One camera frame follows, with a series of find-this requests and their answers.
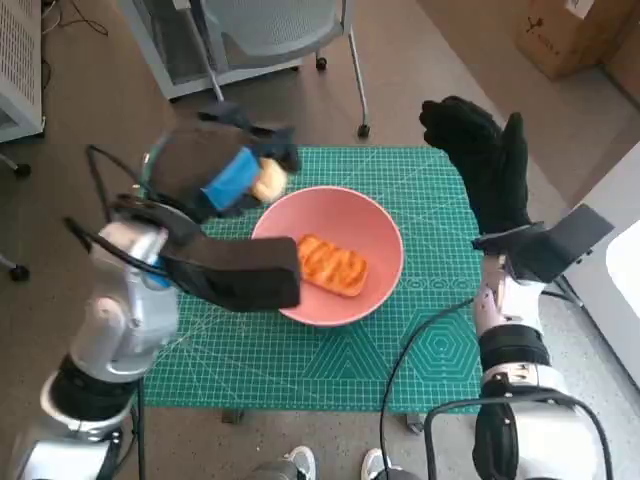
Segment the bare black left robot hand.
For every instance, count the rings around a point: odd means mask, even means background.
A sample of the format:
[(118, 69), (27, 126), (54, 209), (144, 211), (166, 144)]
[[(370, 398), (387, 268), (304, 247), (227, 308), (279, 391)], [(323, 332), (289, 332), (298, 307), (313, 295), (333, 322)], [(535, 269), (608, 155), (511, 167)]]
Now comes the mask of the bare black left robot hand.
[(294, 129), (252, 122), (215, 103), (165, 133), (146, 154), (148, 194), (197, 223), (271, 203), (301, 169)]

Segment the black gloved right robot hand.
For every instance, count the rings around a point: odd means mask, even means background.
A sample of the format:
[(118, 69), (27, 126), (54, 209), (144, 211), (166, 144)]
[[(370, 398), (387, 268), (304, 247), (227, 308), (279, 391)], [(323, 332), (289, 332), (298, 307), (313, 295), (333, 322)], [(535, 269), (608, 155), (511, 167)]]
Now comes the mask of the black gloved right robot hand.
[(531, 223), (528, 215), (528, 145), (524, 120), (512, 113), (501, 127), (475, 103), (458, 96), (422, 103), (425, 142), (444, 151), (461, 176), (479, 233)]

